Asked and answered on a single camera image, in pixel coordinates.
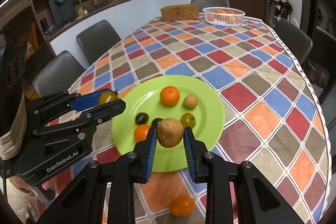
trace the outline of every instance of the colorful tablecloth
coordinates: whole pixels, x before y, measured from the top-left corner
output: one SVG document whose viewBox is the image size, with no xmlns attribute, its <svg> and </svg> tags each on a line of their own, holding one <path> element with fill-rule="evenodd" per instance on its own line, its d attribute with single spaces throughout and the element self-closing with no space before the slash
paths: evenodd
<svg viewBox="0 0 336 224">
<path fill-rule="evenodd" d="M 187 75 L 214 88 L 224 105 L 225 126 L 213 152 L 236 163 L 250 160 L 305 223 L 320 219 L 331 178 L 325 120 L 298 61 L 271 28 L 252 18 L 232 28 L 209 25 L 203 16 L 155 19 L 106 52 L 70 92 L 83 95 L 109 88 L 119 90 L 123 98 L 136 85 L 162 75 Z M 70 112 L 52 123 L 78 116 Z M 93 149 L 92 155 L 58 175 L 58 192 L 89 161 L 106 163 L 120 156 L 109 122 L 98 126 Z M 235 205 L 232 184 L 231 194 Z M 168 209 L 180 195 L 196 202 L 185 218 L 174 217 Z M 204 223 L 206 184 L 192 183 L 187 169 L 153 173 L 148 184 L 135 185 L 134 197 L 138 223 Z M 38 206 L 45 209 L 42 203 Z"/>
</svg>

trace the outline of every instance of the green tomato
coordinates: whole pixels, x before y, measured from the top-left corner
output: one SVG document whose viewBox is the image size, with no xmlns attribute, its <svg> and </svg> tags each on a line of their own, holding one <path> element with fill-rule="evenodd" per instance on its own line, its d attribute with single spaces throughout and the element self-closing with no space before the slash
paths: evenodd
<svg viewBox="0 0 336 224">
<path fill-rule="evenodd" d="M 196 125 L 196 119 L 194 115 L 192 115 L 191 113 L 183 114 L 180 121 L 184 128 L 186 127 L 194 128 L 194 126 Z"/>
<path fill-rule="evenodd" d="M 106 91 L 99 96 L 98 105 L 103 105 L 117 99 L 119 99 L 117 92 Z"/>
</svg>

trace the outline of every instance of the gray chair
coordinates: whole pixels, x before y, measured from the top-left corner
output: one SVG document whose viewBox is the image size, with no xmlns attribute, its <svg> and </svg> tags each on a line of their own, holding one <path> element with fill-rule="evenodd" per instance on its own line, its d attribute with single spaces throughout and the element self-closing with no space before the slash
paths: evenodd
<svg viewBox="0 0 336 224">
<path fill-rule="evenodd" d="M 310 37 L 283 18 L 275 24 L 274 30 L 302 65 L 313 48 Z"/>
<path fill-rule="evenodd" d="M 107 20 L 102 20 L 77 35 L 77 42 L 90 65 L 119 41 L 120 36 Z"/>
<path fill-rule="evenodd" d="M 42 97 L 67 90 L 85 72 L 82 65 L 64 51 L 51 60 L 33 80 L 37 94 Z"/>
<path fill-rule="evenodd" d="M 191 0 L 191 4 L 198 4 L 198 11 L 203 13 L 203 9 L 207 7 L 230 7 L 228 0 Z"/>
</svg>

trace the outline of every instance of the dark purple fruit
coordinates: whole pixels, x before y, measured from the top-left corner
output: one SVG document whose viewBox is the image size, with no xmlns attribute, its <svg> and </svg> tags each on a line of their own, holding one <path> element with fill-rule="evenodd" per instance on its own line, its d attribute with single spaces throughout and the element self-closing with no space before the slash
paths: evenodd
<svg viewBox="0 0 336 224">
<path fill-rule="evenodd" d="M 135 117 L 135 123 L 137 125 L 146 124 L 148 122 L 148 115 L 144 112 L 140 112 Z"/>
<path fill-rule="evenodd" d="M 160 123 L 162 120 L 163 120 L 163 119 L 161 119 L 161 118 L 155 118 L 155 119 L 152 121 L 152 127 L 157 128 L 157 126 L 159 125 L 159 123 Z"/>
</svg>

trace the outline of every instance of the white plastic basket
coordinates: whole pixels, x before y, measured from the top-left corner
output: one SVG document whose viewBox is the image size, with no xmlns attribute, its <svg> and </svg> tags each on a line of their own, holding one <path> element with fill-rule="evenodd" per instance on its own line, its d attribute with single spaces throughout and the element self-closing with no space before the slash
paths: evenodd
<svg viewBox="0 0 336 224">
<path fill-rule="evenodd" d="M 234 14 L 215 13 L 217 9 L 221 9 L 225 12 L 233 11 Z M 227 7 L 208 7 L 203 9 L 203 13 L 205 15 L 205 21 L 209 24 L 225 27 L 236 27 L 242 25 L 245 15 L 245 13 L 241 10 Z"/>
</svg>

